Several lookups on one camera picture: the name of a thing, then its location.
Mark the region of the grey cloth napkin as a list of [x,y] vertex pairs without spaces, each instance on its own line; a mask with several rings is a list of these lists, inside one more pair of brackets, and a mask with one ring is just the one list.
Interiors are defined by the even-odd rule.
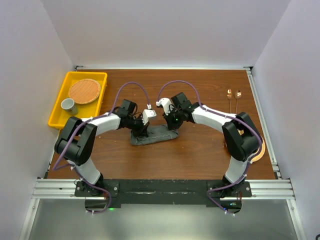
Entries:
[[166,124],[152,125],[147,128],[147,136],[135,137],[131,133],[130,144],[133,146],[150,145],[159,142],[174,140],[178,136],[178,130],[170,130]]

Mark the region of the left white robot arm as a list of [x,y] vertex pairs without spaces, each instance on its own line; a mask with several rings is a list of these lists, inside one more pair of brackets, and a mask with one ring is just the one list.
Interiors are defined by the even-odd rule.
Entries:
[[64,158],[80,177],[86,191],[92,196],[106,194],[104,177],[92,161],[96,136],[122,128],[130,129],[135,137],[146,137],[151,118],[157,114],[147,105],[136,116],[137,104],[127,99],[121,106],[116,106],[109,112],[93,118],[80,119],[70,117],[55,143],[54,150],[59,159]]

